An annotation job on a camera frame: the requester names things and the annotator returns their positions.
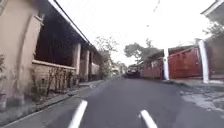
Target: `building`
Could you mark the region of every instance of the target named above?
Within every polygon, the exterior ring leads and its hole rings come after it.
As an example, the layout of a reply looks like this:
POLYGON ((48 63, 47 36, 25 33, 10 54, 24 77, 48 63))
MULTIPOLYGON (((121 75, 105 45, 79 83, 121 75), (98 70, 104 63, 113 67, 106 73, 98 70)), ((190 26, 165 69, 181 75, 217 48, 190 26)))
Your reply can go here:
MULTIPOLYGON (((216 0, 210 7, 202 12, 211 21, 224 25, 224 0, 216 0)), ((205 40, 208 53, 208 62, 211 78, 224 79, 224 33, 213 35, 205 40)))
POLYGON ((33 85, 48 94, 98 79, 101 56, 53 0, 0 1, 1 94, 24 99, 33 85))

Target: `white pillar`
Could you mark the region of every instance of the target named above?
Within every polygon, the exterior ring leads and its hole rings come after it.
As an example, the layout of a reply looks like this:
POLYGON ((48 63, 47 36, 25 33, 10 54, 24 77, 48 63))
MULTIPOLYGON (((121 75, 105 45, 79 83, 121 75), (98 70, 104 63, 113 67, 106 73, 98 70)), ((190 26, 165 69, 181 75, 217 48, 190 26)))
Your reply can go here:
POLYGON ((208 68, 208 57, 205 48, 205 42, 200 40, 198 42, 200 54, 201 54, 201 62, 202 62, 202 71, 203 71, 203 82, 209 83, 209 68, 208 68))
POLYGON ((73 67, 76 68, 76 75, 79 75, 80 72, 80 54, 81 54, 81 44, 78 43, 74 46, 73 51, 73 67))
POLYGON ((87 49, 85 52, 85 80, 88 81, 88 75, 89 75, 89 50, 87 49))
POLYGON ((165 80, 170 80, 169 77, 169 50, 168 48, 164 48, 164 58, 163 58, 163 66, 164 66, 164 78, 165 80))

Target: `road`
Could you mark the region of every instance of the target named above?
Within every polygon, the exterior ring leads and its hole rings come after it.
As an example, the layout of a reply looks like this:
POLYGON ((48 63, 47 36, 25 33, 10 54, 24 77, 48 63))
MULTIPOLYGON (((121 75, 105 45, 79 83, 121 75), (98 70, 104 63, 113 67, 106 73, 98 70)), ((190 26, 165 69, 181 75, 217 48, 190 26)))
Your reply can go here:
MULTIPOLYGON (((179 92, 177 86, 142 79, 107 81, 81 95, 88 101, 81 128, 143 128, 138 118, 143 109, 158 128, 223 128, 222 113, 185 102, 179 92)), ((79 103, 72 97, 6 128, 68 127, 79 103)))

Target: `parked car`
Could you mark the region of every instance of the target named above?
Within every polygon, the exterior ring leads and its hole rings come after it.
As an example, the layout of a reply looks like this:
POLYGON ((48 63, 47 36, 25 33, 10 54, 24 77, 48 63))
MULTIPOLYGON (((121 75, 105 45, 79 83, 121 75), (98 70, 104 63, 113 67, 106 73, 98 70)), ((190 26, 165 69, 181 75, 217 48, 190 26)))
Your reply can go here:
POLYGON ((140 77, 140 72, 137 65, 131 65, 128 67, 125 77, 128 78, 138 78, 140 77))

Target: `white sky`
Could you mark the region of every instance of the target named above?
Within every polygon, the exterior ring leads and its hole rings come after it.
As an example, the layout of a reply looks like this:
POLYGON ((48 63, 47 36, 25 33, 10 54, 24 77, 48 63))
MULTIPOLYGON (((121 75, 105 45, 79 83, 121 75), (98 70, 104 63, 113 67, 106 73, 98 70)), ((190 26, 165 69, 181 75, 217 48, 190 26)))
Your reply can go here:
POLYGON ((97 36, 112 36, 118 52, 112 59, 129 65, 123 49, 134 42, 145 46, 147 38, 157 48, 174 47, 195 37, 208 20, 199 15, 215 0, 58 0, 85 36, 94 44, 97 36))

